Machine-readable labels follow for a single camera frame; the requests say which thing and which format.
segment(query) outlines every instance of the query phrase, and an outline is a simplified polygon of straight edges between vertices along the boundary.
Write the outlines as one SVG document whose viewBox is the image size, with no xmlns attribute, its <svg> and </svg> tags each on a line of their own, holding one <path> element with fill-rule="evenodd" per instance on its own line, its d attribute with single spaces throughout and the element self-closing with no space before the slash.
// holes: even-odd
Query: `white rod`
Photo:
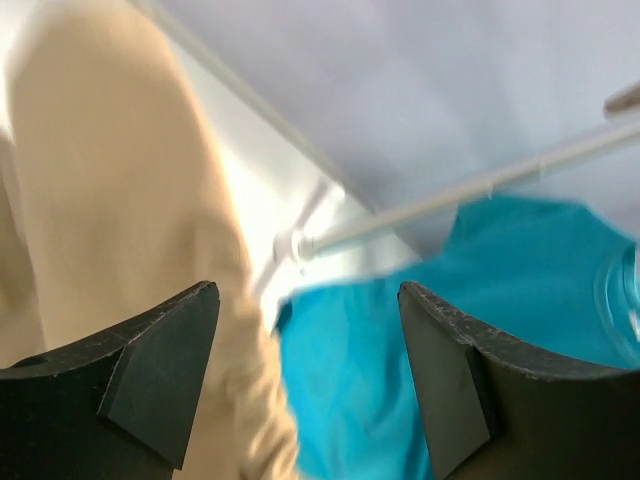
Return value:
<svg viewBox="0 0 640 480">
<path fill-rule="evenodd" d="M 588 137 L 550 152 L 498 170 L 493 174 L 448 189 L 426 201 L 377 214 L 374 218 L 351 221 L 330 229 L 317 238 L 304 238 L 298 245 L 300 257 L 310 260 L 356 242 L 364 237 L 391 229 L 409 220 L 422 217 L 460 203 L 490 195 L 496 188 L 557 169 L 567 163 L 586 161 L 590 155 L 604 153 L 640 139 L 640 121 L 605 132 L 596 131 Z"/>
<path fill-rule="evenodd" d="M 286 232 L 282 232 L 277 236 L 273 244 L 273 253 L 268 260 L 264 269 L 255 280 L 253 284 L 253 293 L 258 297 L 262 296 L 269 287 L 271 281 L 277 275 L 280 267 L 287 259 L 293 257 L 293 237 L 297 232 L 301 232 L 307 226 L 309 221 L 318 212 L 318 210 L 329 199 L 341 201 L 341 198 L 334 198 L 344 196 L 342 189 L 332 181 L 321 178 L 315 189 L 309 195 L 307 202 L 303 205 L 302 210 L 298 214 L 296 221 L 291 225 L 290 229 Z"/>
</svg>

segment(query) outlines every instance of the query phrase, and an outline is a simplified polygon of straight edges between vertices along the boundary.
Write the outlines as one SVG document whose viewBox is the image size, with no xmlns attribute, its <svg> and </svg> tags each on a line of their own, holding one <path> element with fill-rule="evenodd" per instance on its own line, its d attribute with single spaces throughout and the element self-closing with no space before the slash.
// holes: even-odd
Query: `beige fabric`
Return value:
<svg viewBox="0 0 640 480">
<path fill-rule="evenodd" d="M 175 478 L 297 479 L 277 339 L 245 294 L 248 256 L 215 141 L 167 41 L 126 6 L 42 18 L 8 70 L 16 155 L 5 182 L 20 227 L 7 233 L 4 201 L 2 261 L 23 253 L 3 292 L 37 292 L 51 349 L 215 281 L 218 329 Z M 38 350 L 35 337 L 0 334 L 12 357 Z"/>
<path fill-rule="evenodd" d="M 20 211 L 13 159 L 13 145 L 0 135 L 0 368 L 44 349 L 31 262 L 12 214 L 12 207 Z M 13 205 L 5 184 L 13 188 Z"/>
</svg>

